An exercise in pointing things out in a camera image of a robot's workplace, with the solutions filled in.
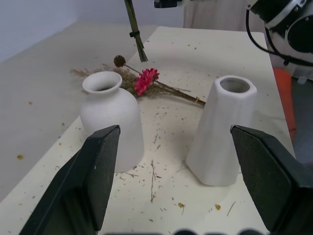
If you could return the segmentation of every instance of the white wall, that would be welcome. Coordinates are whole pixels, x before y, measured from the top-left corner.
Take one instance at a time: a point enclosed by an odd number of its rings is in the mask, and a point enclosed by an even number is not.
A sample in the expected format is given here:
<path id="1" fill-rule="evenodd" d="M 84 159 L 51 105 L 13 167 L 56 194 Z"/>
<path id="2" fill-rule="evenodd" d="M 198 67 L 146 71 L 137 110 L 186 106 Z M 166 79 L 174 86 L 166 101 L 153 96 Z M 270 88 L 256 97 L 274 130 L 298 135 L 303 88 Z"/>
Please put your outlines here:
<path id="1" fill-rule="evenodd" d="M 133 4 L 138 25 L 183 26 L 183 7 L 155 9 L 153 0 L 133 0 Z M 80 20 L 129 24 L 123 0 L 85 0 Z"/>
<path id="2" fill-rule="evenodd" d="M 133 0 L 138 24 L 183 26 L 183 8 Z M 0 62 L 77 20 L 129 24 L 123 0 L 0 0 Z"/>
<path id="3" fill-rule="evenodd" d="M 0 62 L 78 19 L 81 0 L 1 0 Z"/>

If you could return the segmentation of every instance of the dried petal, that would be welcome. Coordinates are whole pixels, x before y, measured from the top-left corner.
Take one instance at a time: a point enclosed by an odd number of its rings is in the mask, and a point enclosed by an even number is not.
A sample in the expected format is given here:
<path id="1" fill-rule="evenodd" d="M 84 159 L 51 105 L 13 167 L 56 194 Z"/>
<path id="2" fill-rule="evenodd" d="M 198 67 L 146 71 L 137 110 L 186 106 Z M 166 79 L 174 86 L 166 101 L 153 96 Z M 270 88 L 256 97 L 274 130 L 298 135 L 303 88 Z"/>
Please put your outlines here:
<path id="1" fill-rule="evenodd" d="M 19 155 L 17 156 L 17 158 L 21 161 L 21 160 L 24 159 L 24 156 L 23 156 L 22 154 L 19 154 Z"/>
<path id="2" fill-rule="evenodd" d="M 218 204 L 215 204 L 215 208 L 219 211 L 221 209 L 221 206 Z"/>
<path id="3" fill-rule="evenodd" d="M 178 206 L 179 206 L 179 208 L 184 208 L 185 207 L 185 205 L 183 204 L 183 203 L 178 203 Z"/>

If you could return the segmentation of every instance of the dried flower stem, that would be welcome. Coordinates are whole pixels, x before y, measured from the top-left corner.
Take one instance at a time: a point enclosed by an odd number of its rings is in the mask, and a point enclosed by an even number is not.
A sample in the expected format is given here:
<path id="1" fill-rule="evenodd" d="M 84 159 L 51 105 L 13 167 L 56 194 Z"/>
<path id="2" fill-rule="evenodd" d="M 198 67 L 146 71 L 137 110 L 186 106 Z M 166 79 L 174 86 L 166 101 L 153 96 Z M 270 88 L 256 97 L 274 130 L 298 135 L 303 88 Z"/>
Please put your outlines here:
<path id="1" fill-rule="evenodd" d="M 137 73 L 140 73 L 139 71 L 133 69 L 132 67 L 130 67 L 130 66 L 126 65 L 126 64 L 124 64 L 124 66 L 130 68 L 131 70 L 133 70 L 133 71 L 135 71 L 135 72 L 137 72 Z M 159 81 L 157 81 L 157 80 L 155 80 L 154 82 L 156 82 L 156 83 L 158 83 L 159 85 L 161 85 L 162 87 L 164 87 L 164 88 L 170 90 L 171 93 L 173 93 L 174 96 L 187 99 L 187 100 L 189 100 L 189 101 L 191 101 L 191 102 L 195 102 L 195 103 L 201 104 L 201 105 L 203 105 L 203 106 L 205 105 L 205 102 L 202 101 L 202 100 L 200 100 L 198 97 L 194 98 L 194 97 L 192 97 L 192 96 L 190 96 L 190 95 L 188 95 L 188 94 L 185 94 L 184 92 L 181 92 L 179 89 L 170 87 L 170 86 L 168 86 L 168 85 L 166 85 L 166 84 L 164 84 L 164 83 L 161 83 L 161 82 L 159 82 Z"/>
<path id="2" fill-rule="evenodd" d="M 137 73 L 140 73 L 139 71 L 133 69 L 132 67 L 130 67 L 130 66 L 126 65 L 126 64 L 124 64 L 124 66 L 128 67 L 129 69 L 131 69 L 131 70 L 133 70 L 133 71 L 135 71 L 135 72 L 137 72 Z"/>

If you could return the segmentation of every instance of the tapered white vase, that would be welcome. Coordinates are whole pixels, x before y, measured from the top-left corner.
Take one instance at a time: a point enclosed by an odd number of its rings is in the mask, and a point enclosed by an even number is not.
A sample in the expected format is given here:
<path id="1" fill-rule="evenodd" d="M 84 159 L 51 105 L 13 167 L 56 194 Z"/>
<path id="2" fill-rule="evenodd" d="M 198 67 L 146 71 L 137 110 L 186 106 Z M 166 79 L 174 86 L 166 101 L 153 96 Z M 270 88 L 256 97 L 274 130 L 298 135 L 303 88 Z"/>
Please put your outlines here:
<path id="1" fill-rule="evenodd" d="M 256 96 L 256 87 L 242 77 L 225 76 L 213 83 L 186 160 L 205 185 L 236 182 L 239 162 L 230 128 L 250 127 Z"/>
<path id="2" fill-rule="evenodd" d="M 83 88 L 89 93 L 80 118 L 88 135 L 112 125 L 120 125 L 115 172 L 131 170 L 144 154 L 139 105 L 132 94 L 120 88 L 122 77 L 110 71 L 88 76 Z"/>

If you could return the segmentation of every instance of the table surface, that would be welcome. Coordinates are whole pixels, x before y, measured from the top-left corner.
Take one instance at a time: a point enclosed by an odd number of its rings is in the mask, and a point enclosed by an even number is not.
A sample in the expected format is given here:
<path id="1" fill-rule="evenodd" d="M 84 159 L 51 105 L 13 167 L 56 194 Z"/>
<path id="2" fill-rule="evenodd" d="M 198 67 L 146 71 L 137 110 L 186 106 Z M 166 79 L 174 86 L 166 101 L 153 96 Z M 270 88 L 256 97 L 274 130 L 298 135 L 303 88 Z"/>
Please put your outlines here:
<path id="1" fill-rule="evenodd" d="M 266 46 L 262 33 L 253 36 Z M 258 89 L 252 127 L 274 135 L 294 155 L 269 56 L 255 48 L 244 32 L 159 27 L 145 43 L 145 51 L 148 63 L 140 63 L 136 53 L 128 65 L 137 70 L 157 68 L 162 82 L 191 90 L 191 95 L 203 100 L 217 77 L 232 74 L 250 79 Z M 145 156 L 129 172 L 134 177 L 126 173 L 115 175 L 99 234 L 171 234 L 181 228 L 199 234 L 234 235 L 244 228 L 265 233 L 241 174 L 229 187 L 208 187 L 184 164 L 202 107 L 168 96 L 142 97 L 138 101 Z M 1 234 L 17 234 L 22 229 L 59 168 L 85 139 L 78 117 L 0 203 Z M 153 187 L 152 161 L 160 177 Z M 156 195 L 153 203 L 151 192 Z"/>
<path id="2" fill-rule="evenodd" d="M 142 40 L 156 28 L 141 25 Z M 117 54 L 129 60 L 130 31 L 129 23 L 77 22 L 0 64 L 0 201 L 79 115 L 86 93 L 70 69 L 113 66 Z"/>

